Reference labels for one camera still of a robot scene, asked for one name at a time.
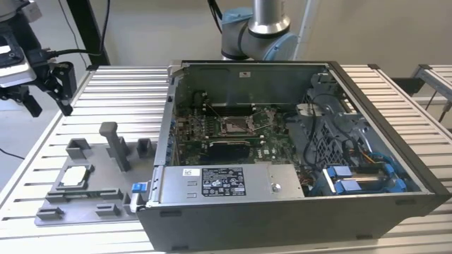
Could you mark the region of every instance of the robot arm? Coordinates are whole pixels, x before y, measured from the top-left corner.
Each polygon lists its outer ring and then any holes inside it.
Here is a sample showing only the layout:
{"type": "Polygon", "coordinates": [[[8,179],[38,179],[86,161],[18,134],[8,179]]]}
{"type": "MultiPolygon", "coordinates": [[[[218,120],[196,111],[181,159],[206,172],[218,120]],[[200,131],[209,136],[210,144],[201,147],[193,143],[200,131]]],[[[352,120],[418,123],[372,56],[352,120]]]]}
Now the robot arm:
{"type": "Polygon", "coordinates": [[[225,59],[292,59],[298,38],[289,32],[284,0],[253,0],[252,9],[226,10],[221,25],[221,54],[225,59]]]}
{"type": "Polygon", "coordinates": [[[29,94],[33,85],[52,97],[62,114],[70,115],[73,64],[53,63],[54,52],[41,48],[29,26],[40,17],[34,1],[0,0],[0,99],[13,99],[37,117],[42,109],[29,94]]]}

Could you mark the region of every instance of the white wall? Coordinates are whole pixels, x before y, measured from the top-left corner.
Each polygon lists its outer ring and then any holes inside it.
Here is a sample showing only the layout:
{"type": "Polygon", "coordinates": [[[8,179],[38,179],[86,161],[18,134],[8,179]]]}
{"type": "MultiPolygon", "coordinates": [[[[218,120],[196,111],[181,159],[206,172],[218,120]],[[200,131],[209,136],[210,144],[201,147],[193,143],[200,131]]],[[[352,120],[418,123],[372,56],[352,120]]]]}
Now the white wall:
{"type": "MultiPolygon", "coordinates": [[[[286,0],[292,31],[298,33],[301,0],[286,0]]],[[[221,11],[250,0],[217,0],[221,11]]],[[[105,1],[90,1],[102,25],[105,1]]],[[[166,65],[172,59],[220,59],[221,36],[205,0],[113,0],[105,48],[113,65],[166,65]]]]}
{"type": "Polygon", "coordinates": [[[450,0],[317,0],[298,58],[378,64],[409,76],[417,64],[452,64],[450,0]]]}

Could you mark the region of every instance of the motherboard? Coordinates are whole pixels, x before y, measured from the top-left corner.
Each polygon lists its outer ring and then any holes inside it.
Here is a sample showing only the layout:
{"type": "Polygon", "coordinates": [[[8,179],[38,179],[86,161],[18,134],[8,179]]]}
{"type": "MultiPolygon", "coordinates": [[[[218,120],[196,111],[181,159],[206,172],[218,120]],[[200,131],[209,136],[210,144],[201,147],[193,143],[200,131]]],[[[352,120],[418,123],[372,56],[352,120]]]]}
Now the motherboard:
{"type": "Polygon", "coordinates": [[[285,115],[272,105],[202,104],[176,118],[178,165],[298,165],[285,115]]]}

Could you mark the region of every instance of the gray plastic peg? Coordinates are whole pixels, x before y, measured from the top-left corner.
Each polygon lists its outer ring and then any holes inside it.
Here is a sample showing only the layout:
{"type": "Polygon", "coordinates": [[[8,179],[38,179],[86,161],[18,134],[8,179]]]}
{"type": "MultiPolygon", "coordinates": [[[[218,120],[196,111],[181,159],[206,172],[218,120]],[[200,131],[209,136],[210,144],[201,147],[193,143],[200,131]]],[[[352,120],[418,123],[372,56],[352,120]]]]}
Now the gray plastic peg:
{"type": "Polygon", "coordinates": [[[117,137],[116,130],[116,122],[102,122],[100,125],[98,133],[106,138],[108,145],[110,146],[109,153],[116,159],[120,170],[122,172],[126,172],[130,168],[126,160],[126,150],[124,149],[120,138],[117,137]]]}

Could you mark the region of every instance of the power supply label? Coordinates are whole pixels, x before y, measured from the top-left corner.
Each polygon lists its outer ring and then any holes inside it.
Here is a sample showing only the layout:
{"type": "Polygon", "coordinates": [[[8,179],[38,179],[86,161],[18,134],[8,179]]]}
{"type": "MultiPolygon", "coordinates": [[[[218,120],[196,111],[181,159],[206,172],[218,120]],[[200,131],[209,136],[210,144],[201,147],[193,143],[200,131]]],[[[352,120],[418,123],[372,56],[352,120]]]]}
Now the power supply label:
{"type": "Polygon", "coordinates": [[[204,197],[245,196],[242,168],[202,168],[204,197]]]}

